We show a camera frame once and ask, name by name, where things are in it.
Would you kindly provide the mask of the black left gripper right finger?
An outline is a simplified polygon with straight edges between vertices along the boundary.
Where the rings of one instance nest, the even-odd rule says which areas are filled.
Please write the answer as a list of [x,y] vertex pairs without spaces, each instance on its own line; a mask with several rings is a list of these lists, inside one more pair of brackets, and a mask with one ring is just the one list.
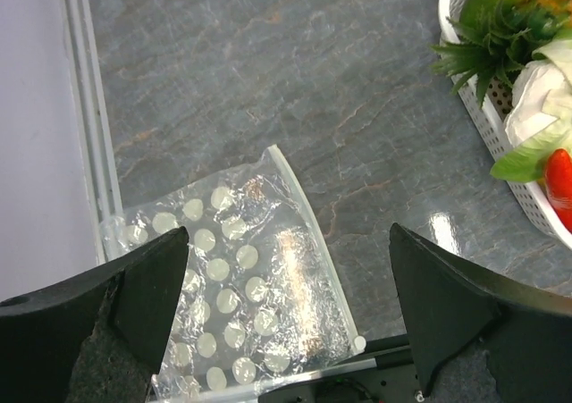
[[571,400],[571,300],[514,281],[394,223],[391,269],[422,393],[459,400],[471,368],[499,402]]

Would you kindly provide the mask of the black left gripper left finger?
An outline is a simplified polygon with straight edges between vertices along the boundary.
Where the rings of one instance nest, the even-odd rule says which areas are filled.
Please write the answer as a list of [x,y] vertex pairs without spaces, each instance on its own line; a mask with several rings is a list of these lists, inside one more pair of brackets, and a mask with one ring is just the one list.
[[144,402],[164,359],[189,256],[168,231],[1,303],[3,402]]

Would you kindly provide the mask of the clear dotted zip top bag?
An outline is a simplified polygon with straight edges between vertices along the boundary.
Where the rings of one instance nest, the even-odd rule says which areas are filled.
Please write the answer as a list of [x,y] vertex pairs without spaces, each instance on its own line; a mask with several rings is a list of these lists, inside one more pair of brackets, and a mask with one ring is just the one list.
[[313,210],[277,146],[100,224],[123,256],[183,227],[189,257],[153,402],[253,402],[362,353]]

